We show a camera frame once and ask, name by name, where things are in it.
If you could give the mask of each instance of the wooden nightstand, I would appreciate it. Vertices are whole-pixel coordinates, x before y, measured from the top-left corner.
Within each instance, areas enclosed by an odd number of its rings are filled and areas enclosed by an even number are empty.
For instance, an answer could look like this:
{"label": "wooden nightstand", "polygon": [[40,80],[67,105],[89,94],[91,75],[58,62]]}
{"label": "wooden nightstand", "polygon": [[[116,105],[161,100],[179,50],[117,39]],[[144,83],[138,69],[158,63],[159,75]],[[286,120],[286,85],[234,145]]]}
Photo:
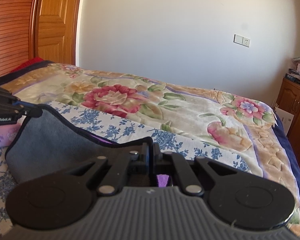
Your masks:
{"label": "wooden nightstand", "polygon": [[283,78],[277,105],[294,115],[287,137],[300,166],[300,85]]}

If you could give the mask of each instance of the blue floral fabric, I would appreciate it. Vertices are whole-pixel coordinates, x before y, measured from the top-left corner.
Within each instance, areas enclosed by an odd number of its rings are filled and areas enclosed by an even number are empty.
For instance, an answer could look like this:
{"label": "blue floral fabric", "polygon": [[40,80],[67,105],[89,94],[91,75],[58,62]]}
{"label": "blue floral fabric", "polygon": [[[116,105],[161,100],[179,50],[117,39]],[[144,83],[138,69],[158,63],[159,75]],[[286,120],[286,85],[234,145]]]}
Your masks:
{"label": "blue floral fabric", "polygon": [[[249,171],[246,162],[240,155],[216,146],[100,111],[65,105],[58,102],[50,102],[48,104],[75,126],[114,142],[124,143],[151,136],[153,141],[160,145],[160,150],[162,151],[180,153],[188,160],[193,160],[196,156],[205,156],[239,170]],[[5,209],[5,200],[8,193],[16,186],[16,182],[5,163],[4,153],[6,149],[6,147],[0,148],[0,237],[12,227]]]}

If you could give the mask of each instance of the white paper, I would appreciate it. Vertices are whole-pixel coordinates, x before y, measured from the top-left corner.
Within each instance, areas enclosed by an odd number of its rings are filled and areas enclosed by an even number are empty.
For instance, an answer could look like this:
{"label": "white paper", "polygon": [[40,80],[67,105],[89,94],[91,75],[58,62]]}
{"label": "white paper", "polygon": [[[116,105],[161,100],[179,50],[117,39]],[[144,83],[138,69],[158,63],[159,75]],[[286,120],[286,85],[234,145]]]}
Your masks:
{"label": "white paper", "polygon": [[287,133],[290,129],[290,126],[291,126],[294,115],[290,114],[290,113],[288,113],[288,112],[286,112],[286,111],[284,111],[284,110],[282,110],[278,107],[276,107],[274,109],[274,111],[280,117],[280,120],[281,120],[282,125],[283,125],[283,131],[284,131],[285,135],[287,136]]}

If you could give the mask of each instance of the cabinet handle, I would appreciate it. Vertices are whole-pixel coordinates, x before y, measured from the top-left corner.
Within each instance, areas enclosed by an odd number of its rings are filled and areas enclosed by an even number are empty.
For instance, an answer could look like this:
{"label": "cabinet handle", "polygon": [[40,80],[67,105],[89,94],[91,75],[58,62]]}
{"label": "cabinet handle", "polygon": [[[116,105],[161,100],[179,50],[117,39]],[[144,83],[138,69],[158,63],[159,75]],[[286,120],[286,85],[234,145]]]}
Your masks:
{"label": "cabinet handle", "polygon": [[294,107],[294,105],[296,104],[297,100],[294,100],[293,105],[292,105],[292,111],[294,111],[296,108]]}
{"label": "cabinet handle", "polygon": [[296,113],[299,112],[300,108],[298,108],[300,102],[298,102],[297,107],[296,107]]}

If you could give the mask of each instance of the gray cloth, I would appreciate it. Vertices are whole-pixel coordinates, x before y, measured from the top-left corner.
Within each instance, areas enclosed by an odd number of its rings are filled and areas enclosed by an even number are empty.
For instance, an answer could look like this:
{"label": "gray cloth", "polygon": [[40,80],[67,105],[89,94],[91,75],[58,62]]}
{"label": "gray cloth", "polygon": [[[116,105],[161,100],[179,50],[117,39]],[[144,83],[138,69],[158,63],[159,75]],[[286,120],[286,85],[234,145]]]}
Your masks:
{"label": "gray cloth", "polygon": [[29,120],[6,154],[8,168],[18,183],[73,166],[95,156],[103,155],[109,162],[113,162],[119,153],[132,150],[141,152],[141,145],[121,148],[98,145],[78,135],[49,111],[42,111],[41,117]]}

